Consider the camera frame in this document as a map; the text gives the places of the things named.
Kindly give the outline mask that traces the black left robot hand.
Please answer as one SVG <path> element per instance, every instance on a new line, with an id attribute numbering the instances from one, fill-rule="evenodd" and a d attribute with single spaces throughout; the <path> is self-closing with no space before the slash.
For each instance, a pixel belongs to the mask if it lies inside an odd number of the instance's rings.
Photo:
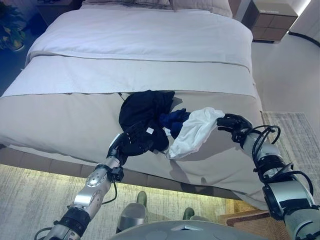
<path id="1" fill-rule="evenodd" d="M 118 135 L 110 145 L 106 158 L 114 157 L 123 166 L 128 157 L 139 156 L 149 151 L 154 144 L 142 121 L 130 126 Z"/>

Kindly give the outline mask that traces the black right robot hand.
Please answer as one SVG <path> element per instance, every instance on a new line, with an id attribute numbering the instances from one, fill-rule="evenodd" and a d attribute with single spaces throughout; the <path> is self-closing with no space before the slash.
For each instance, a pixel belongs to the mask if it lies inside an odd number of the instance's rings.
<path id="1" fill-rule="evenodd" d="M 243 116 L 226 113 L 223 117 L 216 120 L 217 129 L 231 133 L 231 139 L 235 143 L 243 143 L 247 130 L 253 128 L 253 125 Z"/>

